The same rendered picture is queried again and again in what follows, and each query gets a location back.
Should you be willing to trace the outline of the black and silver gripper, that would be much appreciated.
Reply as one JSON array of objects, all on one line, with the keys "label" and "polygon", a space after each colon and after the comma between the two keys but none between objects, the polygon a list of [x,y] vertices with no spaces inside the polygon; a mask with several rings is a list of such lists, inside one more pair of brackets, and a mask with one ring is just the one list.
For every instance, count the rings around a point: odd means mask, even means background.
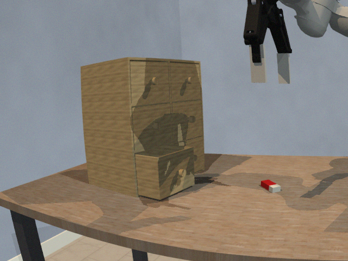
[{"label": "black and silver gripper", "polygon": [[289,53],[292,49],[283,10],[277,7],[277,1],[247,0],[244,43],[250,50],[251,83],[267,83],[265,45],[261,44],[269,28],[278,52],[278,83],[291,84]]}]

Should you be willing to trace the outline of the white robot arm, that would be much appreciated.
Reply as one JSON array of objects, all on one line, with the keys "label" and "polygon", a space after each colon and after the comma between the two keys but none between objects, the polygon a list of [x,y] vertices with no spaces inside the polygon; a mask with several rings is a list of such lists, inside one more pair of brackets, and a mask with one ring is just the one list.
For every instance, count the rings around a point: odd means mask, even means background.
[{"label": "white robot arm", "polygon": [[328,24],[336,32],[348,37],[348,7],[340,0],[279,0],[294,9],[297,25],[310,37],[324,35]]}]

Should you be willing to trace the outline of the wooden drawer front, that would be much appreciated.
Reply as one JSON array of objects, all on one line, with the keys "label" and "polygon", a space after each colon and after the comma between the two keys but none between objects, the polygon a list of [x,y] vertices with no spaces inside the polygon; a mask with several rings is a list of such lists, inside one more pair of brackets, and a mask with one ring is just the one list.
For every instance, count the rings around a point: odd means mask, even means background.
[{"label": "wooden drawer front", "polygon": [[168,63],[130,61],[131,103],[169,100]]},{"label": "wooden drawer front", "polygon": [[197,136],[191,139],[175,142],[176,146],[194,147],[194,172],[203,169],[203,137]]},{"label": "wooden drawer front", "polygon": [[132,124],[134,150],[172,141],[169,103],[132,106]]},{"label": "wooden drawer front", "polygon": [[170,63],[171,99],[201,97],[199,64]]},{"label": "wooden drawer front", "polygon": [[201,100],[172,102],[173,140],[202,133]]},{"label": "wooden drawer front", "polygon": [[161,200],[195,184],[194,147],[164,145],[134,156],[138,195]]}]

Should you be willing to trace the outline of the small wooden chest of drawers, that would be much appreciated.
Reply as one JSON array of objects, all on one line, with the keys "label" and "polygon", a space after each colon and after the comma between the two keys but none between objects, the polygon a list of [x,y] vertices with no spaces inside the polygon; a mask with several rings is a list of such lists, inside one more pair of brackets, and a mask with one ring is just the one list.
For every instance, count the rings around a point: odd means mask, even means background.
[{"label": "small wooden chest of drawers", "polygon": [[[169,100],[131,103],[130,61],[168,63]],[[171,99],[170,63],[199,64],[201,97]],[[139,197],[134,153],[203,137],[203,103],[200,61],[126,57],[80,67],[82,115],[89,184]],[[202,133],[173,140],[172,102],[201,100]],[[134,150],[132,106],[170,104],[171,139],[163,144]]]}]

